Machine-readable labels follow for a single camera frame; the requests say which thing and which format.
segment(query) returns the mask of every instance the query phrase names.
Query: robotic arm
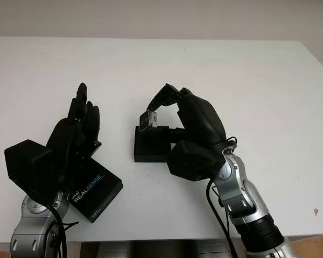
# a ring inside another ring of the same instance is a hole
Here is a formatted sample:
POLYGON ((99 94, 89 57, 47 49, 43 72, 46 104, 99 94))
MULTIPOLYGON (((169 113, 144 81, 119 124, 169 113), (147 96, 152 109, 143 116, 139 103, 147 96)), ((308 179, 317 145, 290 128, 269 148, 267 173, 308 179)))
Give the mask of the robotic arm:
MULTIPOLYGON (((216 185, 219 203, 241 235, 247 257, 299 258, 275 226, 256 187, 247 179, 243 161, 233 154, 237 142, 231 139, 227 139, 221 120, 208 101, 188 89, 178 91, 166 84, 140 117, 135 161, 167 162, 171 174, 191 181, 210 178, 208 186, 212 182, 216 185), (175 103, 184 129, 158 127, 155 111, 175 103), (171 142, 176 143, 172 150, 171 142)), ((233 257, 237 257, 232 244, 230 248, 233 257)))
POLYGON ((76 224, 62 223, 69 186, 81 173, 78 168, 101 146, 99 125, 99 109, 87 102, 87 88, 81 83, 67 118, 57 123, 46 146, 25 140, 5 150, 9 178, 27 194, 11 238, 13 258, 54 258, 61 242, 67 257, 64 225, 76 224))

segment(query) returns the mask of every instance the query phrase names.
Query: white table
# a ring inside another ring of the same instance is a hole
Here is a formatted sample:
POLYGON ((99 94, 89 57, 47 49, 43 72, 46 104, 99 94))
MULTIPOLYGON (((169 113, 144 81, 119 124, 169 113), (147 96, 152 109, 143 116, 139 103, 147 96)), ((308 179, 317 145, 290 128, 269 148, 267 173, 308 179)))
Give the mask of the white table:
MULTIPOLYGON (((64 221, 80 224, 68 241, 223 237, 207 181, 133 161, 139 115, 166 82, 212 103, 283 234, 323 233, 323 67, 301 43, 2 37, 0 242, 10 241, 25 195, 7 177, 4 149, 45 144, 80 82, 100 107, 94 159, 124 188, 93 224, 71 207, 64 221)), ((176 111, 160 108, 159 125, 180 126, 176 111)))

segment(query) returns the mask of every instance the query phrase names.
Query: wire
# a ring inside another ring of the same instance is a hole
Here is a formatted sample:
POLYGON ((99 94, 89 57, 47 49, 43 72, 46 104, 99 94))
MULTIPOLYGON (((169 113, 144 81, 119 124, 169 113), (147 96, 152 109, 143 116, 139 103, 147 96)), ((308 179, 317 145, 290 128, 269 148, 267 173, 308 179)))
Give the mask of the wire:
POLYGON ((58 254, 59 254, 59 258, 62 258, 60 246, 58 246, 58 254))
POLYGON ((232 137, 228 138, 226 141, 229 141, 229 140, 231 140, 231 139, 234 139, 234 140, 235 140, 235 142, 236 142, 236 144, 238 143, 237 137, 235 137, 235 136, 232 136, 232 137))
POLYGON ((64 223, 64 225, 65 226, 67 226, 67 227, 65 227, 65 231, 67 230, 67 229, 69 229, 69 228, 71 228, 71 227, 73 227, 73 226, 75 226, 76 224, 78 224, 79 223, 79 221, 76 221, 76 222, 73 222, 73 223, 64 223))
POLYGON ((46 207, 54 215, 56 222, 59 226, 59 232, 60 232, 61 243, 62 243, 62 257, 67 258, 66 234, 65 234, 64 224, 62 223, 62 219, 60 217, 60 214, 57 212, 57 210, 55 210, 54 207, 52 207, 50 205, 46 205, 46 207))
POLYGON ((226 212, 226 228, 227 228, 228 237, 230 237, 230 226, 228 224, 228 214, 227 214, 227 212, 226 212))
POLYGON ((233 245, 233 243, 232 243, 232 240, 231 240, 231 238, 230 238, 230 235, 229 235, 229 233, 227 232, 227 230, 226 230, 226 228, 225 228, 225 225, 224 225, 224 223, 222 222, 222 220, 221 220, 221 218, 220 218, 219 214, 217 213, 217 211, 216 211, 216 209, 215 209, 215 207, 214 207, 214 205, 213 205, 212 201, 210 200, 210 197, 209 197, 209 190, 210 190, 210 186, 212 185, 212 183, 213 183, 213 179, 210 179, 210 180, 209 180, 209 182, 208 182, 207 188, 206 188, 206 197, 207 197, 208 204, 209 204, 210 208, 212 209, 212 211, 213 211, 213 213, 214 213, 214 215, 215 215, 216 219, 218 220, 218 222, 219 222, 219 224, 220 224, 220 226, 221 226, 222 230, 224 231, 224 234, 225 234, 226 239, 227 239, 227 241, 228 241, 228 245, 229 245, 229 247, 230 247, 230 251, 231 251, 232 258, 238 258, 238 255, 237 255, 237 252, 236 252, 235 246, 234 246, 234 245, 233 245))
MULTIPOLYGON (((212 186, 212 191, 215 193, 215 195, 217 195, 217 197, 220 199, 220 196, 218 194, 217 191, 215 191, 215 189, 217 189, 216 185, 212 186)), ((230 226, 229 226, 229 222, 228 222, 228 213, 226 212, 226 228, 227 228, 227 233, 230 236, 230 226)))

